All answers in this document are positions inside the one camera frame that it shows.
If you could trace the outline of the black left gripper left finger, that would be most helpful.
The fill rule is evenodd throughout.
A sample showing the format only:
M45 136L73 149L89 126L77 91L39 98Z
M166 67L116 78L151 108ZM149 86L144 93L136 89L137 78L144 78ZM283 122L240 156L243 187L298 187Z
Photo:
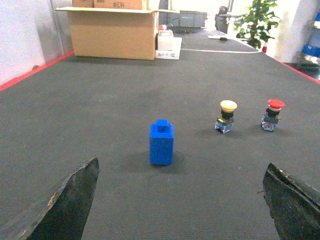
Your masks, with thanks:
M100 173L94 157L63 182L31 226L25 240L80 240L91 210Z

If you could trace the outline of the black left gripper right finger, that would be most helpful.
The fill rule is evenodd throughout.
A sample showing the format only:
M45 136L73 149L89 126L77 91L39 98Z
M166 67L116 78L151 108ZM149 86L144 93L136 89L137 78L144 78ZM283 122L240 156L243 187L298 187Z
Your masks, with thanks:
M320 238L320 192L270 163L263 181L264 200L281 240Z

